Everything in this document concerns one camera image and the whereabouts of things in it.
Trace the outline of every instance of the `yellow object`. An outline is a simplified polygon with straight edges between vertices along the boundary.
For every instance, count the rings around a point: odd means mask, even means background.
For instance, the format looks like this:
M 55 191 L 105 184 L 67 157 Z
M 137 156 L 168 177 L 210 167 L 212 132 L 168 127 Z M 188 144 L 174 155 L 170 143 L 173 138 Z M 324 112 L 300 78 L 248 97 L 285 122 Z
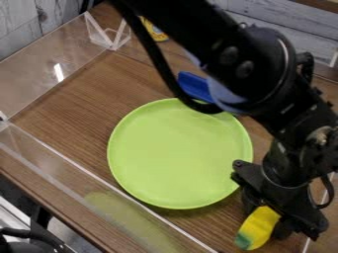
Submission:
M 281 215 L 270 207 L 258 207 L 246 219 L 236 243 L 245 250 L 261 248 L 270 240 Z
M 141 17 L 144 25 L 152 34 L 156 42 L 165 42 L 170 39 L 169 35 L 154 25 L 154 23 L 145 17 Z

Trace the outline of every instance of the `yellow sponge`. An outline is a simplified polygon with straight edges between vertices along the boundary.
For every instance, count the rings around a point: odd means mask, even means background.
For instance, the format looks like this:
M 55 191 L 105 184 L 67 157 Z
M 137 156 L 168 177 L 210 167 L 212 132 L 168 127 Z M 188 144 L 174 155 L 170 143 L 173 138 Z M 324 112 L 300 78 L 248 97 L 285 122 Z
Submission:
M 258 207 L 246 219 L 236 243 L 245 250 L 261 248 L 270 240 L 281 215 L 270 207 Z

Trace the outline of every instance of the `lime green plate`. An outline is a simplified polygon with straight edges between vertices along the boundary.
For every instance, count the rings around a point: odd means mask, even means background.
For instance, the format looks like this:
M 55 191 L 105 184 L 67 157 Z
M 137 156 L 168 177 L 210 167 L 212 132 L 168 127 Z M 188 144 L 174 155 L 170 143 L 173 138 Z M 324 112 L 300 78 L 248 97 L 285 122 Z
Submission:
M 253 144 L 230 114 L 204 115 L 168 99 L 124 119 L 107 155 L 113 175 L 133 196 L 154 206 L 188 210 L 217 203 L 237 190 L 233 161 L 253 161 Z

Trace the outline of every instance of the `blue object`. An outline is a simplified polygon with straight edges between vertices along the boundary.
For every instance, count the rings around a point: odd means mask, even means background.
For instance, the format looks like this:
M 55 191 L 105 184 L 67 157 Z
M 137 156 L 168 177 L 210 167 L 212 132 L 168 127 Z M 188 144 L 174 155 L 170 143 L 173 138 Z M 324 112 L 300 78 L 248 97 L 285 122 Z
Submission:
M 178 73 L 178 84 L 186 94 L 193 98 L 208 103 L 216 103 L 209 92 L 208 81 L 205 78 L 190 72 L 181 71 Z

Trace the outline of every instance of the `wooden table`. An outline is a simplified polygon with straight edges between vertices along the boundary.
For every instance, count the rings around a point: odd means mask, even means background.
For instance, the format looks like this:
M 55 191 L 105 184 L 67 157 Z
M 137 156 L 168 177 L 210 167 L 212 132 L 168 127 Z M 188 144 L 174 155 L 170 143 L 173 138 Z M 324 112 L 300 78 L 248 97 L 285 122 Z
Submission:
M 107 4 L 97 7 L 93 15 L 102 24 L 109 24 L 117 17 Z M 162 43 L 162 48 L 176 73 L 181 70 L 201 73 L 174 42 Z M 316 78 L 315 83 L 331 101 L 337 102 L 338 86 L 321 78 Z M 140 42 L 133 39 L 118 52 L 105 52 L 13 122 L 81 164 L 93 175 L 121 188 L 111 176 L 106 159 L 110 134 L 133 110 L 168 97 L 172 97 L 168 86 Z M 250 118 L 242 118 L 241 122 L 254 142 L 256 162 L 261 163 L 272 137 Z M 107 224 L 57 186 L 25 168 L 6 153 L 0 153 L 0 156 L 6 177 L 105 252 L 148 252 L 148 248 L 141 248 L 133 238 Z M 79 193 L 83 191 L 85 194 L 83 185 L 95 188 L 95 180 L 82 178 L 75 172 L 57 176 Z M 241 252 L 234 245 L 234 237 L 245 220 L 240 192 L 218 204 L 194 211 L 150 208 L 216 251 Z M 180 250 L 173 252 L 205 251 L 184 235 L 169 233 L 168 237 L 177 241 Z M 304 244 L 305 237 L 295 234 L 287 241 L 272 241 L 257 252 L 299 253 L 303 252 Z

